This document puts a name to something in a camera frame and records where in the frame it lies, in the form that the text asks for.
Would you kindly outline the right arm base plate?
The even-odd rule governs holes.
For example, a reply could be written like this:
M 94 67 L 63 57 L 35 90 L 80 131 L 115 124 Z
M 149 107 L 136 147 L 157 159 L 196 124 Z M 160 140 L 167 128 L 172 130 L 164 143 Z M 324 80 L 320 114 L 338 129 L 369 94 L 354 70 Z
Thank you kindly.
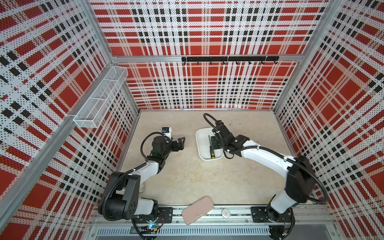
M 251 207 L 251 215 L 254 223 L 290 223 L 295 221 L 291 210 L 280 214 L 271 206 Z

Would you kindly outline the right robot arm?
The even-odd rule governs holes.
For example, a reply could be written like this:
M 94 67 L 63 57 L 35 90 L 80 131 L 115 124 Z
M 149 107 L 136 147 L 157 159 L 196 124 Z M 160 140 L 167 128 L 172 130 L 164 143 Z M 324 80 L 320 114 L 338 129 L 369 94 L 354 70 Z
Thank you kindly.
M 214 127 L 212 132 L 225 154 L 251 159 L 285 178 L 284 190 L 275 195 L 266 206 L 266 216 L 271 222 L 277 222 L 283 214 L 298 204 L 307 201 L 325 204 L 329 201 L 325 186 L 315 176 L 306 157 L 286 156 L 263 147 L 246 136 L 234 137 L 223 124 Z

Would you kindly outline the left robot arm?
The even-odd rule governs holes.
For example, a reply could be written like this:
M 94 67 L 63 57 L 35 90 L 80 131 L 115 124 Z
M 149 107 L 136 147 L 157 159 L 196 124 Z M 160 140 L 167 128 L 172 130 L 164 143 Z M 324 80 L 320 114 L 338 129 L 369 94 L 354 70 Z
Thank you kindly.
M 152 199 L 140 198 L 140 185 L 149 178 L 159 174 L 166 164 L 170 153 L 182 151 L 186 138 L 174 141 L 171 137 L 160 132 L 154 132 L 152 150 L 141 154 L 144 162 L 126 172 L 113 172 L 98 206 L 98 213 L 107 221 L 131 220 L 147 218 L 155 221 L 159 215 L 158 202 Z

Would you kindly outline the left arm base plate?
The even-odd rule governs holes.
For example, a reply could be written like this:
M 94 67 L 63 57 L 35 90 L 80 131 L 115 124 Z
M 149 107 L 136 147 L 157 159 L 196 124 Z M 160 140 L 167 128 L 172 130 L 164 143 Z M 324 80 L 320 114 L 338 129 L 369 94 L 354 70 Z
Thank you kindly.
M 133 217 L 133 220 L 139 224 L 168 224 L 172 222 L 172 218 L 172 207 L 155 207 L 149 215 L 137 215 Z

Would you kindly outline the black yellow screwdriver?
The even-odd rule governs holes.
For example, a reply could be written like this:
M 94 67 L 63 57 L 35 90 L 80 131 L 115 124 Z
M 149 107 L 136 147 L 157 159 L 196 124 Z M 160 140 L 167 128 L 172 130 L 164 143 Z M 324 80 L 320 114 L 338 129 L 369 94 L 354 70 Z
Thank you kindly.
M 214 152 L 214 149 L 213 149 L 213 147 L 212 147 L 212 137 L 211 136 L 209 136 L 209 142 L 210 142 L 210 157 L 211 157 L 211 159 L 214 159 L 215 158 L 215 152 Z

